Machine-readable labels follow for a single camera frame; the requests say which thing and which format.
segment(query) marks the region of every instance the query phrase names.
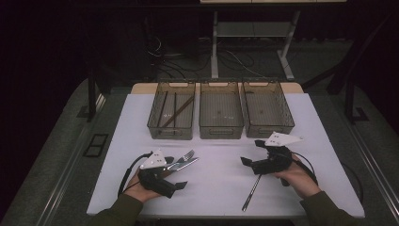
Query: dark floor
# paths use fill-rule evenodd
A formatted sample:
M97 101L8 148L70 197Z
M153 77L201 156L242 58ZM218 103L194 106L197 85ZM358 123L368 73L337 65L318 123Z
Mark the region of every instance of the dark floor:
M199 59L176 56L179 54L178 50L169 48L166 54L170 57L164 65L158 66L161 69L158 77L169 77L171 74L175 77L209 77L210 45L207 40L200 42L203 54ZM284 74L276 55L281 44L280 40L268 39L223 40L218 45L221 50L218 55L219 76L276 76L283 79ZM351 44L350 41L340 40L294 42L287 58L295 82L302 84L338 63ZM251 72L237 63L237 58ZM361 220L361 225L398 225L397 216L392 213L384 192L381 192L383 189L380 182L363 160L363 150L353 130L364 140L394 191L399 190L396 178L399 170L396 161L399 154L398 136L361 89L356 89L355 106L361 107L369 120L359 121L356 125L348 123L343 115L344 92L328 95L326 87L329 79L306 89L305 92L310 94L328 137L340 160L348 166L347 175L362 199L366 218ZM129 92L130 88L114 87L110 94L99 101L98 113L93 122L88 123L86 118L78 116L82 107L88 105L87 81L77 87L2 225L87 224L90 217L86 215L86 210L91 192ZM95 134L109 135L103 154L99 158L81 156L80 153ZM166 225L162 221L153 223ZM308 225L307 220L302 218L293 219L293 223L297 226Z

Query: black wire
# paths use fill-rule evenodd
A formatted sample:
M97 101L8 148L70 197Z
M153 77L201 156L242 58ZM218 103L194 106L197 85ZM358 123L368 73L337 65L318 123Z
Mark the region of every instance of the black wire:
M225 51L226 53L229 54L229 56L236 56L236 57L237 57L237 55L235 55L232 51L223 50L223 49L221 49L221 51L222 51L222 53L223 53L223 51ZM237 64L237 65L240 65L240 66L242 66L242 67L244 66L244 67L247 67L247 68L252 67L252 66L255 64L255 60L253 59L252 56L250 56L250 55L247 54L247 53L244 53L244 55L246 55L246 56L249 58L249 60L250 60L250 63L249 63L249 64L245 64L245 63L244 63L244 60L242 60L242 59L239 59L239 61L238 61L237 58L235 58L235 57L233 57L232 59L228 59L227 57L224 57L224 56L222 56L222 55L219 55L219 56L220 56L220 57L226 58L229 62L231 62L231 63L233 63L233 64Z
M360 178L358 177L358 175L355 173L354 170L352 170L348 165L346 165L345 163L341 162L341 165L343 165L345 168L347 168L355 177L356 182L359 185L359 200L360 203L363 204L363 196L364 196L364 191L363 191L363 185L361 184Z
M162 42L161 42L161 40L159 40L158 37L155 37L155 36L154 36L154 39L155 39L156 42L157 42L157 46L153 46L152 43L149 41L149 47L151 47L151 49L152 49L154 52L158 53L158 55L161 55L160 49L161 49L161 47L162 47Z
M160 66L164 66L164 67L167 67L167 68L171 68L171 69L175 70L176 72L178 72L179 74L181 74L183 78L185 78L184 74L183 74L179 69L177 69L177 68L174 68L174 67L169 66L169 65L166 65L166 64L161 64Z
M140 183L140 182L137 181L136 183L132 184L131 186L126 187L126 188L122 191L122 193L124 193L127 189L129 189L129 188L131 188L131 187L137 185L138 183Z
M126 172L125 172L125 174L124 174L124 176L123 176L123 179L122 179L122 181L120 182L120 189L119 189L119 191L118 191L118 196L119 196L120 194L123 193L124 185L126 184L127 178L129 177L130 173L132 172L132 168L135 166L135 164L136 164L141 158L144 158L144 157L147 157L147 158L148 158L148 157L150 157L151 155L152 155L152 152L142 154L140 157L138 157L138 158L132 163L132 165L130 166L130 168L126 170Z
M194 73L194 72L199 72L199 71L203 70L203 69L206 67L206 65L208 65L208 62L209 62L209 59L210 59L210 58L211 58L211 56L209 56L209 57L206 59L205 64L204 64L203 66L201 66L200 68L198 68L198 69L186 69L186 68L183 68L182 66L180 66L180 65L177 64L177 63L170 62L170 60L167 60L166 63L173 64L173 65L175 65L176 67L178 67L179 69L181 69L181 70L183 70L183 71Z
M241 65L241 67L240 67L239 69L236 69L236 68L233 68L233 67L227 65L227 63L223 60L223 58L225 58L225 57L223 57L222 55L218 55L218 58L217 58L217 59L218 59L218 60L220 61L220 63L222 63L226 68L228 68L228 69L230 69L230 70L238 71L238 72L241 72L241 71L244 71L244 70L245 70L245 68L243 68L242 65Z
M159 71L161 71L161 72L163 72L163 73L167 73L167 74L169 75L170 78L175 78L175 76L173 76L171 73L168 73L167 71L165 71L165 70L163 70L163 69L158 68L157 70L159 70Z
M209 52L211 51L210 48L201 48L199 50L198 56L200 55L204 55L204 54L209 54ZM186 54L164 54L164 58L167 60L179 60L179 59L188 59L188 58L192 58L191 56L188 56Z
M309 163L309 165L311 166L311 171L313 172L313 174L315 174L315 173L314 173L314 168L313 168L313 166L311 165L311 162L310 162L305 156L303 156L303 155L300 154L300 153L294 153L294 154L299 155L300 157L302 157L303 159L305 159L305 160Z
M163 57L161 53L154 53L152 50L147 49L147 53L151 55L152 57Z
M286 69L288 66L290 66L290 63L292 63L292 62L294 61L294 59L295 59L296 56L298 55L299 51L296 51L296 52L294 53L294 55L291 56L290 59L287 59L287 65L285 65L284 69Z

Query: cable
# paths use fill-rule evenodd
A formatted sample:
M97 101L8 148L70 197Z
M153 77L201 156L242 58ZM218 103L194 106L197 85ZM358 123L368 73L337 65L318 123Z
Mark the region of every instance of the cable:
M123 190L123 192L122 192L122 193L124 193L124 192L125 192L127 189L129 189L129 188L131 188L131 187L133 187L133 186L137 185L138 183L140 183L140 182L138 181L138 182L136 182L136 183L132 184L131 186L128 186L128 187L126 187L126 188Z
M177 69L177 68L174 68L174 67L166 65L166 64L161 64L160 66L171 68L171 69L175 70L176 72L178 72L179 74L181 74L183 78L185 78L184 74L182 72L180 72L179 69Z
M153 36L156 40L158 40L158 46L156 48L154 48L153 50L147 49L147 53L149 53L150 55L154 56L154 57L162 57L162 53L159 51L162 47L162 42L155 36Z
M119 189L119 191L118 191L118 196L119 196L120 194L122 194L124 190L126 190L126 189L123 189L123 188L124 188L124 185L126 184L127 178L129 177L130 173L132 172L132 168L135 166L135 164L136 164L141 158L144 158L144 157L148 158L148 157L150 157L151 155L152 155L152 152L142 154L139 158L137 158L137 159L132 163L132 165L130 166L130 168L128 168L128 169L126 170L126 172L125 172L125 174L124 174L124 176L123 176L123 179L122 179L122 181L120 182L120 189Z
M343 165L345 168L347 168L355 177L356 182L359 185L359 201L361 204L363 204L363 196L364 196L364 191L363 191L363 185L361 184L360 178L358 175L355 173L354 170L352 170L348 165L346 165L344 162L340 161L341 165Z
M175 64L175 63L172 63L172 62L166 62L166 61L165 61L165 63L170 63L170 64L173 64L173 65L176 65L176 67L178 67L179 69L181 69L181 70L183 70L183 71L186 71L186 72L191 72L191 73L193 73L197 78L200 77L200 76L197 74L197 71L193 71L193 70L189 70L189 69L182 68L180 65Z
M242 66L243 64L244 64L244 66L246 66L246 67L252 67L254 64L255 64L255 60L252 58L252 56L250 56L249 54L245 54L248 58L249 58L249 60L250 60L250 63L249 64L244 64L244 62L243 62L243 60L241 59L240 61L241 61L241 63L240 62L237 62L237 59L236 58L234 58L233 60L231 60L231 59L228 59L228 58L226 58L226 57L224 57L224 56L222 56L222 55L219 55L220 57L223 57L223 58L226 58L226 60L228 60L229 62L231 62L231 63L233 63L233 64L237 64L237 65L240 65L240 66Z
M166 63L173 64L173 65L175 65L176 67L178 67L179 69L181 69L183 71L194 73L194 72L198 72L198 71L203 70L206 67L206 65L208 65L208 62L209 62L210 59L211 59L211 56L208 56L207 59L206 59L205 64L203 66L201 66L200 68L198 68L198 69L186 69L186 68L183 68L182 66L180 66L180 65L178 65L176 63L170 62L170 60L166 61Z
M228 52L228 53L231 54L234 58L236 58L237 61L238 61L247 71L249 71L250 73L254 73L254 74L256 74L256 75L259 75L260 77L265 77L265 76L263 76L263 75L261 75L261 74L259 74L259 73L256 73L256 72L250 70L249 68L247 68L246 65L244 65L244 64L241 62L241 60L240 60L234 53L232 53L232 52L230 52L230 51L228 51L228 50L226 50L226 52Z
M311 166L311 171L312 171L313 174L314 174L314 168L313 168L313 166L311 165L311 162L308 160L308 158L306 158L305 156L303 156L303 155L300 154L300 153L294 153L294 154L299 155L300 157L302 157L303 159L305 159L305 160L308 162L309 166Z
M170 78L175 78L175 76L173 76L171 73L168 73L167 71L165 71L165 70L163 70L163 69L158 68L157 70L159 70L159 71L161 71L161 72L163 72L163 73L167 73L167 74L169 75Z
M287 59L287 65L285 65L285 67L283 69L286 69L288 66L290 66L290 63L293 62L293 60L296 58L296 56L298 55L298 52L295 52L293 56L291 56L290 59Z
M184 54L164 54L164 57L178 57L178 56L184 56Z
M241 72L241 71L244 71L245 70L245 68L243 68L243 67L240 67L240 68L233 68L233 67L231 67L231 66L229 66L225 61L224 61L224 59L226 59L224 56L222 56L222 55L217 55L217 59L220 61L220 63L222 63L226 68L228 68L228 69L230 69L230 70L234 70L234 71L238 71L238 72Z

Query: knife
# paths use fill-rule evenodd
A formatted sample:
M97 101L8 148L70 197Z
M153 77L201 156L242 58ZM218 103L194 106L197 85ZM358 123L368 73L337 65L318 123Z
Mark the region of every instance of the knife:
M189 160L183 162L183 163L176 163L174 166L172 166L171 168L164 168L164 171L161 173L162 178L165 178L167 176L169 176L170 174L172 174L175 171L179 171L181 169L184 169L186 167L188 167L189 165L195 163L197 160L199 160L199 158L195 157L195 158L190 158Z

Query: black cable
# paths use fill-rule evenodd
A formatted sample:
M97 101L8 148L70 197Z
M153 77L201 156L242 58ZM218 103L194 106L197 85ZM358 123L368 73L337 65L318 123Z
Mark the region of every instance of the black cable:
M313 174L315 174L315 173L314 173L314 168L313 168L313 166L311 165L311 162L310 162L305 156L303 156L303 155L300 154L300 153L294 153L294 154L299 155L300 157L302 157L303 159L305 159L305 160L308 162L309 166L311 166L311 171L313 172Z
M181 74L183 78L185 78L184 74L183 74L179 69L177 69L177 68L174 68L174 67L169 66L169 65L166 65L166 64L161 64L160 66L164 66L164 67L167 67L167 68L171 68L171 69L175 70L176 72L178 72L179 74Z
M128 187L126 187L124 190L123 190L123 192L122 193L124 193L127 189L129 189L129 188L131 188L131 187L133 187L133 186L135 186L135 185L137 185L138 183L140 183L139 181L137 181L136 183L134 183L134 184L132 184L131 186L128 186Z
M361 204L363 204L363 196L364 196L364 191L363 191L363 185L361 184L360 178L358 177L358 175L355 173L354 170L352 170L348 165L346 165L345 163L343 163L342 161L340 161L341 165L343 165L345 168L347 168L355 177L356 182L359 185L359 201Z
M168 73L167 71L165 71L165 70L163 70L163 69L157 68L157 70L159 70L159 71L161 71L161 72L163 72L163 73L167 73L167 74L169 75L170 78L175 78L175 76L173 76L171 73Z
M288 66L290 66L290 63L293 62L293 60L296 58L296 56L298 55L299 51L295 52L293 56L291 56L290 59L287 59L287 65L285 65L285 67L283 69L286 69Z
M221 49L221 51L223 52L226 52L226 53L228 53L229 54L229 56L235 56L235 54L233 53L233 52L231 52L231 51L229 51L229 50L223 50L223 49ZM239 61L237 60L237 58L233 58L233 59L228 59L227 57L224 57L224 56L222 56L222 55L219 55L220 57L224 57L224 58L226 58L226 60L228 60L229 62L231 62L231 63L233 63L233 64L237 64L237 65L240 65L240 66L242 66L242 67L247 67L247 68L249 68L249 67L252 67L254 64L255 64L255 60L253 59L253 57L252 56L250 56L249 54L247 54L247 53L244 53L244 55L246 55L248 58L249 58L249 60L250 60L250 63L249 64L245 64L244 63L244 60L242 60L242 59L239 59Z
M198 56L199 55L208 54L209 51L210 51L210 48L201 48L201 49L199 49ZM161 57L162 59L168 59L168 60L179 60L179 59L188 59L188 58L190 58L190 56L188 56L188 55L186 55L184 53L168 54L168 53L160 53L159 51L157 51L157 53L158 53L159 56L156 56L156 57Z
M225 58L225 57L223 57L222 55L217 55L218 56L218 60L220 61L220 63L222 63L226 68L228 68L228 69L230 69L230 70L234 70L234 71L238 71L238 72L241 72L241 71L244 71L245 70L245 68L243 68L242 67L242 65L241 65L241 67L238 69L238 68L233 68L233 67L231 67L231 66L229 66L229 65L227 65L227 63L223 60L223 58Z
M165 62L169 63L169 64L173 64L173 65L175 65L176 67L178 67L179 69L181 69L183 71L194 73L194 72L198 72L198 71L203 70L206 67L206 65L208 65L208 62L209 62L210 58L211 58L211 56L207 57L205 64L203 66L201 66L200 68L198 68L198 69L186 69L186 68L183 68L182 66L180 66L177 63L170 62L170 60L167 60Z
M238 61L238 63L244 68L244 70L247 70L247 71L249 71L250 73L254 73L254 74L256 74L256 75L258 75L258 76L260 76L260 77L265 77L265 76L263 76L263 75L261 75L260 73L256 73L256 72L254 72L254 71L252 71L251 69L249 69L248 67L249 66L246 66L234 53L232 53L232 52L230 52L230 51L227 51L226 50L226 52L228 52L231 56L233 56L234 58L235 58L235 60L236 61ZM252 65L253 65L253 58L252 57L250 57L249 55L247 55L251 60L252 60Z
M132 172L132 168L135 166L135 164L136 164L141 158L144 158L144 157L148 158L148 157L150 157L151 155L152 155L152 152L142 154L139 158L137 158L137 159L132 163L132 165L130 166L130 168L128 168L128 169L126 170L126 172L125 172L125 174L124 174L124 176L123 176L123 179L122 179L122 181L120 182L120 189L119 189L119 191L118 191L118 196L119 196L120 194L123 193L123 191L124 191L124 189L123 189L123 188L124 188L124 185L126 184L127 178L129 177L130 173Z
M153 53L152 51L150 51L149 49L147 50L147 53L153 57L162 57L161 53Z

